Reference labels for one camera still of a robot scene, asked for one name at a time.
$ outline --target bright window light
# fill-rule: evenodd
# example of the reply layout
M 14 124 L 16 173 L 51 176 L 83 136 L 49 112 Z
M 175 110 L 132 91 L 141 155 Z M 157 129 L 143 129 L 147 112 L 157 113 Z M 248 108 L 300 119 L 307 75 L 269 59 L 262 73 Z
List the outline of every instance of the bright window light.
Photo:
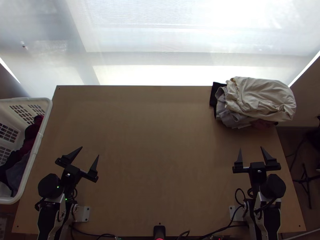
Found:
M 0 5 L 2 64 L 37 97 L 51 98 L 57 84 L 211 86 L 234 76 L 291 86 L 320 50 L 319 1 Z

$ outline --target white laundry basket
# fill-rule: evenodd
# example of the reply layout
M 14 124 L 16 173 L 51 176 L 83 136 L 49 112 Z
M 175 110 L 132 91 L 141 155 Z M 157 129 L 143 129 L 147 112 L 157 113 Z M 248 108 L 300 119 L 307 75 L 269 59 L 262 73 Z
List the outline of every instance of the white laundry basket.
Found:
M 5 184 L 0 182 L 0 204 L 13 204 L 21 198 L 34 159 L 38 153 L 51 109 L 52 101 L 48 98 L 11 98 L 0 100 L 0 165 L 6 162 L 11 151 L 22 147 L 24 130 L 34 123 L 33 118 L 37 115 L 44 115 L 18 192 L 14 197 L 10 197 L 11 191 Z

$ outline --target wooden table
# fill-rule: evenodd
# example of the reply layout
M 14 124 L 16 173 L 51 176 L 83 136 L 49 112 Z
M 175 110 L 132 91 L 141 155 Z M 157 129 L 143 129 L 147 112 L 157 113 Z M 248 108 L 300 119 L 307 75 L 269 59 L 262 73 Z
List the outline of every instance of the wooden table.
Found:
M 226 128 L 214 119 L 210 90 L 58 86 L 12 231 L 38 233 L 38 182 L 49 173 L 61 176 L 54 161 L 80 146 L 73 164 L 83 170 L 100 155 L 98 182 L 82 179 L 77 186 L 79 204 L 91 206 L 90 221 L 78 224 L 83 231 L 150 236 L 161 223 L 168 236 L 188 229 L 199 236 L 226 226 L 236 188 L 250 187 L 248 174 L 232 173 L 238 151 L 247 166 L 263 161 L 260 146 L 281 163 L 276 173 L 287 186 L 280 231 L 305 231 L 276 129 Z

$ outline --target black tripod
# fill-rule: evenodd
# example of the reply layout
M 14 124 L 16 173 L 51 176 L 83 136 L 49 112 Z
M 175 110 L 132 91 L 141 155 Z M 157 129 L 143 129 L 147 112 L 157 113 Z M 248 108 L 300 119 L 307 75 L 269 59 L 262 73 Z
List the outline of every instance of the black tripod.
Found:
M 306 166 L 304 165 L 304 163 L 302 164 L 302 167 L 303 167 L 303 174 L 301 176 L 301 179 L 300 180 L 293 180 L 293 181 L 297 182 L 297 183 L 300 183 L 301 186 L 303 187 L 303 189 L 306 191 L 306 193 L 308 195 L 309 208 L 312 209 L 309 183 L 312 180 L 320 178 L 320 175 L 317 175 L 317 176 L 314 176 L 314 177 L 309 177 L 308 174 L 307 174 Z

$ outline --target crumpled fabric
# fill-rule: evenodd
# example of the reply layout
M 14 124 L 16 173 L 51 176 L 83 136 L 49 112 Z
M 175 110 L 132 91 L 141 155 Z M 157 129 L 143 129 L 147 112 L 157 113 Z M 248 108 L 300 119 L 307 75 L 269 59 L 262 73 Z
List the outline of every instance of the crumpled fabric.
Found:
M 267 121 L 292 120 L 296 100 L 291 89 L 277 80 L 234 77 L 226 81 L 226 108 Z
M 225 108 L 225 95 L 227 93 L 227 87 L 220 87 L 215 94 L 218 101 L 216 106 L 216 119 L 221 120 L 222 123 L 229 128 L 244 128 L 250 126 L 250 122 L 255 121 L 256 118 L 251 118 Z

